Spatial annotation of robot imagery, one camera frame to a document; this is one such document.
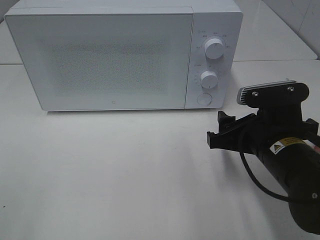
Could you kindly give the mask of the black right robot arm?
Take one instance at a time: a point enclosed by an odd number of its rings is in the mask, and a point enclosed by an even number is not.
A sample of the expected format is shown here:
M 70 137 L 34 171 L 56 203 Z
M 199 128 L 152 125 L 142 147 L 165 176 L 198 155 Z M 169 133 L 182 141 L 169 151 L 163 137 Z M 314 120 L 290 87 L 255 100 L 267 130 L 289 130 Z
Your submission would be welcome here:
M 319 123 L 290 114 L 266 122 L 259 110 L 240 119 L 218 111 L 218 133 L 207 132 L 210 149 L 238 152 L 253 183 L 268 196 L 286 202 L 295 223 L 304 231 L 320 233 L 320 154 L 306 141 L 320 144 Z M 256 156 L 284 189 L 286 195 L 262 185 L 245 154 Z

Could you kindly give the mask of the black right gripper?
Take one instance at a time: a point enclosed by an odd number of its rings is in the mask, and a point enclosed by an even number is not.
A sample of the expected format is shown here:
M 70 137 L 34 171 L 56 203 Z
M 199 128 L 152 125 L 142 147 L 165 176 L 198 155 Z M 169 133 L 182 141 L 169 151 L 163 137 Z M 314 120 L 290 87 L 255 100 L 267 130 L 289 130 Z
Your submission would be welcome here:
M 304 145 L 305 140 L 320 146 L 319 123 L 311 118 L 304 121 L 299 104 L 260 107 L 256 114 L 240 119 L 219 111 L 218 126 L 218 133 L 207 133 L 210 149 L 279 153 L 287 147 Z

